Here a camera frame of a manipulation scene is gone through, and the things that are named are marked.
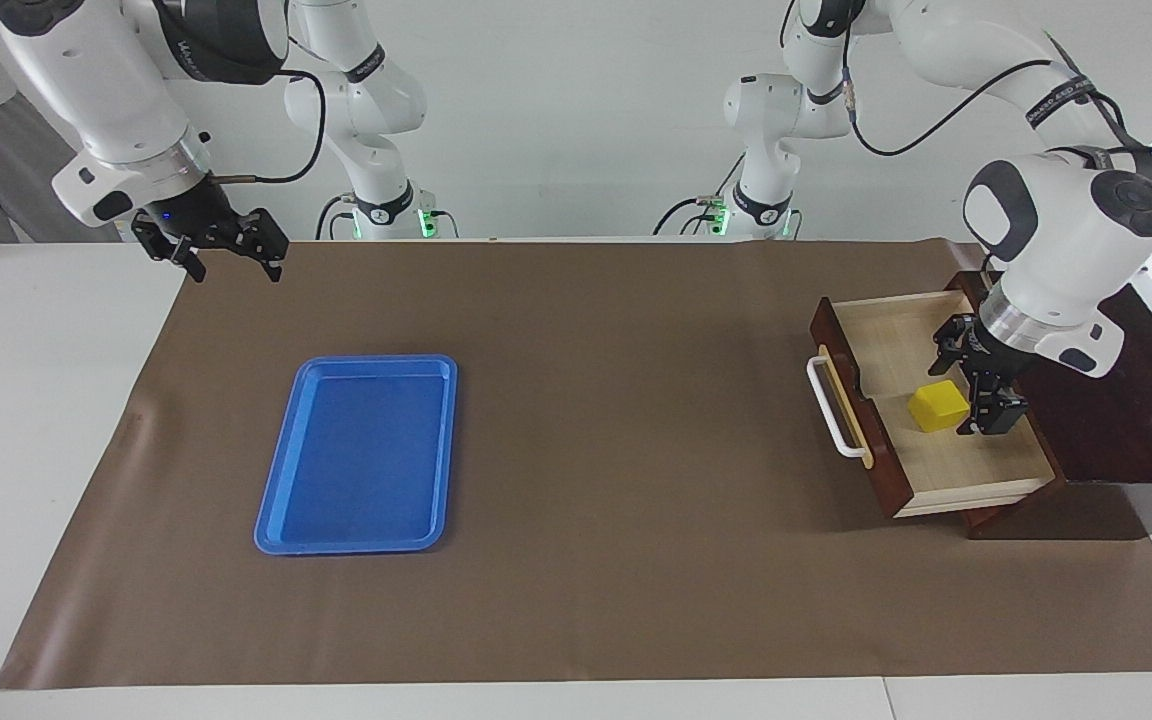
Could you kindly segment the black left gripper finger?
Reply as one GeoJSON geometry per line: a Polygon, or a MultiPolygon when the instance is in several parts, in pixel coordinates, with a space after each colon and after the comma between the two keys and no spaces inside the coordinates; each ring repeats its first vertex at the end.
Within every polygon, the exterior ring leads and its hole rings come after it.
{"type": "Polygon", "coordinates": [[[968,418],[957,427],[960,435],[1005,435],[1029,409],[1025,397],[1014,392],[983,393],[970,401],[968,418]]]}
{"type": "Polygon", "coordinates": [[[964,342],[972,328],[972,314],[952,314],[933,333],[935,343],[935,361],[932,363],[932,376],[946,376],[950,367],[967,356],[964,342]]]}

